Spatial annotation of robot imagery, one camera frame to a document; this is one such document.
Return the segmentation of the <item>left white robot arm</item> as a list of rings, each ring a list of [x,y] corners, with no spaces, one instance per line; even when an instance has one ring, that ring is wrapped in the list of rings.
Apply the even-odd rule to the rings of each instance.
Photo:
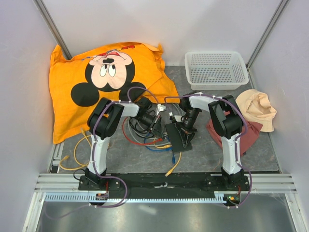
[[[110,138],[114,135],[122,117],[132,117],[146,126],[147,133],[164,139],[159,113],[152,115],[149,109],[151,101],[141,97],[136,102],[111,101],[107,98],[99,100],[88,119],[91,133],[91,158],[85,170],[85,178],[95,190],[101,190],[106,185],[106,156]]]

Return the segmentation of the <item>black network switch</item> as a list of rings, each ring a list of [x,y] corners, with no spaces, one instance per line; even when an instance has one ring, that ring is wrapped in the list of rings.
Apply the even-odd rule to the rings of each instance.
[[[181,136],[173,123],[166,124],[165,129],[174,153],[185,152],[193,149],[191,143],[189,143],[187,147],[183,146]]]

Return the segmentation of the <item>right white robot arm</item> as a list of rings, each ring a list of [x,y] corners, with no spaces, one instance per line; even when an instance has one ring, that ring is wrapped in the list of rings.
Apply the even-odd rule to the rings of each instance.
[[[186,148],[192,141],[197,129],[194,128],[199,113],[203,110],[210,113],[215,133],[222,142],[223,165],[221,176],[215,177],[216,183],[208,179],[208,186],[222,186],[226,190],[248,190],[250,182],[244,175],[240,162],[240,136],[245,122],[235,99],[231,95],[219,98],[206,96],[201,92],[191,93],[180,98],[180,108],[185,115],[180,122],[170,116],[176,136],[181,141],[181,147]]]

